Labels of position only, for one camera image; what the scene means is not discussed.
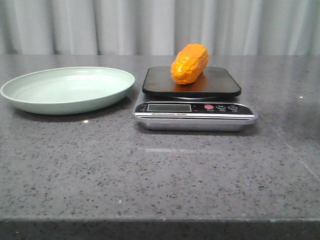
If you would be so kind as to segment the orange corn cob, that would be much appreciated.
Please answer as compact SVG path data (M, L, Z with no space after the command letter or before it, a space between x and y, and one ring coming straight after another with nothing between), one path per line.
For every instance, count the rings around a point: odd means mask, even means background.
M188 44L176 56L170 73L179 85L194 83L209 62L209 54L202 44Z

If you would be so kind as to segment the black silver kitchen scale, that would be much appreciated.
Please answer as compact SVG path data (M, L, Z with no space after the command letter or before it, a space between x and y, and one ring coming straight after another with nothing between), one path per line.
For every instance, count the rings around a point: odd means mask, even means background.
M237 132L258 118L243 103L242 89L230 73L206 67L194 83L182 85L171 78L169 66L148 69L133 109L146 129Z

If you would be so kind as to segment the light green plate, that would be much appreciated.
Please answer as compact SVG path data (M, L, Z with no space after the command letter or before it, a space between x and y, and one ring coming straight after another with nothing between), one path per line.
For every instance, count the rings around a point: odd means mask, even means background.
M135 77L109 67L63 67L16 77L0 89L15 108L42 115L71 115L111 106L130 92Z

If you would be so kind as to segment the white pleated curtain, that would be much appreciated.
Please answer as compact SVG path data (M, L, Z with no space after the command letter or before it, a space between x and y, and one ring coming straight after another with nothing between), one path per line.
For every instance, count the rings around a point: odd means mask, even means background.
M200 43L211 55L317 56L317 0L3 0L0 51L162 55Z

